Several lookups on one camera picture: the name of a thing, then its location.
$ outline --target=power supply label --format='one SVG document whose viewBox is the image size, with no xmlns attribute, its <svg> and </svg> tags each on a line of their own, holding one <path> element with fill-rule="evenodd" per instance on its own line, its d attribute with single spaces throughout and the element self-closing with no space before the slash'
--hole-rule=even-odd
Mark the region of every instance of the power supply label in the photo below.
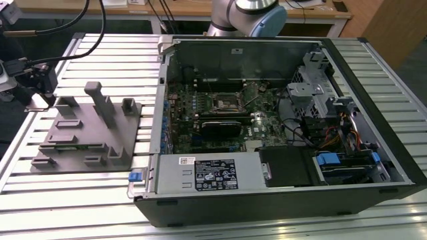
<svg viewBox="0 0 427 240">
<path fill-rule="evenodd" d="M 195 189 L 202 191 L 239 189 L 234 159 L 194 162 Z"/>
</svg>

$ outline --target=cable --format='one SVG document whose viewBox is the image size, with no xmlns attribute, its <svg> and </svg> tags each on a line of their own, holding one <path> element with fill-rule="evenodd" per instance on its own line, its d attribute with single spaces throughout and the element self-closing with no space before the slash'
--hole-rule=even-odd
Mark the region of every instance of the cable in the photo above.
<svg viewBox="0 0 427 240">
<path fill-rule="evenodd" d="M 288 130 L 290 130 L 306 143 L 310 147 L 313 147 L 314 149 L 318 149 L 318 146 L 304 136 L 301 135 L 293 128 L 290 128 L 285 123 L 284 126 Z"/>
<path fill-rule="evenodd" d="M 166 9 L 166 6 L 165 6 L 165 3 L 163 3 L 162 0 L 159 0 L 159 2 L 161 2 L 161 5 L 162 5 L 162 8 L 163 8 L 166 17 L 167 17 L 169 25 L 171 26 L 171 29 L 173 29 L 173 33 L 177 34 L 175 28 L 174 28 L 174 25 L 173 25 L 173 22 L 171 22 L 171 18 L 170 18 L 170 15 L 169 15 L 169 12 L 167 12 L 167 9 Z"/>
<path fill-rule="evenodd" d="M 305 16 L 305 22 L 302 24 L 306 24 L 306 8 L 304 8 L 304 6 L 301 5 L 301 3 L 297 1 L 297 4 L 302 7 L 302 15 Z"/>
<path fill-rule="evenodd" d="M 328 130 L 326 130 L 326 137 L 325 137 L 325 141 L 328 141 L 329 140 L 329 134 L 330 134 L 330 131 L 333 130 L 333 129 L 337 129 L 338 127 L 337 126 L 332 126 Z"/>
<path fill-rule="evenodd" d="M 288 119 L 282 120 L 282 118 L 281 118 L 280 107 L 281 107 L 281 100 L 282 100 L 282 97 L 284 97 L 285 93 L 286 93 L 286 90 L 284 89 L 284 91 L 281 93 L 281 96 L 280 96 L 280 100 L 278 100 L 278 106 L 277 106 L 278 119 L 280 119 L 281 123 L 284 124 L 285 128 L 288 130 L 290 130 L 293 133 L 296 133 L 296 135 L 300 136 L 301 139 L 304 139 L 304 141 L 308 143 L 308 145 L 310 147 L 317 149 L 318 146 L 304 135 L 301 135 L 297 131 L 294 131 L 294 129 L 290 128 L 285 123 L 285 121 L 288 121 L 288 120 L 294 120 L 294 121 L 296 120 L 301 121 L 301 120 L 298 118 L 288 118 Z"/>
<path fill-rule="evenodd" d="M 147 1 L 149 1 L 149 4 L 150 4 L 150 7 L 151 7 L 153 12 L 154 12 L 155 16 L 157 16 L 158 19 L 159 19 L 162 29 L 165 30 L 166 34 L 170 34 L 170 32 L 169 32 L 169 27 L 167 27 L 166 23 L 162 21 L 162 18 L 161 18 L 159 14 L 158 14 L 158 12 L 157 12 L 157 10 L 155 10 L 155 7 L 154 7 L 154 5 L 153 5 L 151 0 L 147 0 Z"/>
<path fill-rule="evenodd" d="M 314 8 L 305 8 L 298 1 L 297 1 L 296 3 L 297 3 L 301 7 L 293 6 L 292 3 L 289 2 L 289 0 L 285 0 L 285 1 L 286 1 L 288 5 L 290 5 L 292 8 L 294 8 L 294 9 L 301 9 L 301 10 L 302 10 L 302 14 L 304 14 L 304 16 L 305 16 L 305 22 L 304 22 L 304 24 L 306 24 L 306 20 L 308 20 L 308 18 L 306 18 L 306 10 L 316 10 L 316 9 L 314 9 Z"/>
<path fill-rule="evenodd" d="M 43 63 L 50 63 L 50 62 L 59 62 L 59 61 L 71 60 L 71 59 L 81 59 L 86 56 L 89 56 L 94 52 L 94 50 L 98 48 L 98 46 L 101 45 L 102 40 L 105 38 L 106 25 L 107 25 L 106 7 L 105 7 L 103 0 L 99 0 L 99 5 L 101 5 L 101 13 L 102 13 L 102 27 L 101 27 L 99 38 L 98 38 L 94 46 L 91 47 L 91 49 L 81 55 L 51 57 L 51 58 L 39 59 L 35 61 L 29 61 L 26 64 L 27 67 L 31 67 L 31 66 L 35 66 L 35 65 L 43 64 Z"/>
<path fill-rule="evenodd" d="M 90 8 L 90 0 L 86 0 L 86 4 L 85 4 L 82 12 L 75 17 L 75 19 L 71 22 L 69 22 L 66 25 L 62 25 L 59 27 L 55 27 L 55 28 L 47 29 L 47 30 L 6 31 L 3 33 L 3 35 L 9 36 L 9 37 L 29 37 L 29 36 L 41 36 L 41 35 L 49 35 L 49 34 L 58 33 L 61 31 L 63 31 L 65 29 L 70 28 L 73 25 L 75 25 L 81 21 L 83 16 L 87 14 L 89 8 Z"/>
<path fill-rule="evenodd" d="M 167 8 L 169 14 L 170 14 L 171 18 L 173 18 L 173 21 L 174 21 L 175 31 L 177 31 L 178 34 L 181 34 L 179 27 L 178 27 L 178 23 L 177 23 L 177 21 L 175 21 L 175 17 L 174 17 L 174 14 L 173 14 L 173 12 L 171 12 L 170 6 L 169 6 L 169 4 L 167 4 L 167 0 L 163 0 L 163 3 L 165 3 L 165 6 L 166 6 L 166 8 Z"/>
<path fill-rule="evenodd" d="M 41 31 L 37 30 L 35 34 L 37 35 L 47 35 L 47 34 L 58 33 L 59 31 L 63 31 L 65 29 L 70 28 L 73 25 L 75 25 L 81 21 L 83 16 L 87 14 L 89 8 L 90 8 L 90 0 L 86 0 L 85 8 L 71 22 L 69 22 L 63 26 L 59 26 L 59 27 L 49 29 L 49 30 L 41 30 Z"/>
</svg>

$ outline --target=wooden desk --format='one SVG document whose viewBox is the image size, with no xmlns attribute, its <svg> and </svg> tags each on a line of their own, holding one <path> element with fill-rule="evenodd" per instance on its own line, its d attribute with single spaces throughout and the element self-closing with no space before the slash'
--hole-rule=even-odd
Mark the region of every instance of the wooden desk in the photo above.
<svg viewBox="0 0 427 240">
<path fill-rule="evenodd" d="M 344 0 L 356 17 L 342 37 L 366 37 L 398 69 L 427 34 L 427 0 Z"/>
<path fill-rule="evenodd" d="M 25 12 L 27 19 L 73 19 L 82 11 L 85 0 L 15 0 Z M 166 20 L 165 11 L 158 0 L 151 0 L 154 8 Z M 169 7 L 178 21 L 211 21 L 211 3 L 197 0 L 167 0 Z M 333 0 L 328 0 L 328 6 L 333 7 Z M 91 0 L 86 19 L 101 19 L 101 5 L 98 0 Z M 336 10 L 304 10 L 289 9 L 290 24 L 328 24 L 333 25 L 328 36 L 338 37 L 346 22 L 352 19 L 350 12 Z M 162 34 L 161 22 L 150 5 L 130 4 L 127 8 L 107 9 L 107 19 L 111 20 L 149 20 L 151 21 L 153 33 Z"/>
</svg>

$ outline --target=blue latch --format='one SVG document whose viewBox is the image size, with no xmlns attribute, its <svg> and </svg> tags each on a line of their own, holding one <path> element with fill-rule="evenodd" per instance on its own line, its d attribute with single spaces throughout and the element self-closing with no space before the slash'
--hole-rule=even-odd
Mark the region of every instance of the blue latch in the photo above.
<svg viewBox="0 0 427 240">
<path fill-rule="evenodd" d="M 317 158 L 321 166 L 325 164 L 341 164 L 342 163 L 340 155 L 337 153 L 322 153 L 316 158 Z"/>
<path fill-rule="evenodd" d="M 131 183 L 142 182 L 143 181 L 143 173 L 142 172 L 131 172 L 129 174 L 129 181 Z"/>
<path fill-rule="evenodd" d="M 380 154 L 377 152 L 373 152 L 372 156 L 373 156 L 373 159 L 374 159 L 376 163 L 380 163 L 382 161 L 381 156 L 380 156 Z"/>
</svg>

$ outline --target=aluminum extrusion table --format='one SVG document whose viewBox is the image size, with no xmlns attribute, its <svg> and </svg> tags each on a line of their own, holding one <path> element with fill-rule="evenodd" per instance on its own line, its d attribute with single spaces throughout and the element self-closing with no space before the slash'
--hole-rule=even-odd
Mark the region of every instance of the aluminum extrusion table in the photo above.
<svg viewBox="0 0 427 240">
<path fill-rule="evenodd" d="M 98 34 L 74 39 L 65 55 L 82 54 Z M 420 167 L 427 173 L 427 109 L 370 44 L 334 39 Z M 87 81 L 101 81 L 114 102 L 134 97 L 143 104 L 133 168 L 149 164 L 159 76 L 159 35 L 106 34 L 94 53 L 57 67 L 59 96 L 83 103 Z M 338 78 L 340 87 L 348 88 Z M 263 222 L 155 228 L 127 196 L 129 172 L 37 174 L 31 158 L 58 110 L 30 113 L 0 162 L 0 239 L 426 239 L 427 190 L 390 200 L 360 214 Z"/>
</svg>

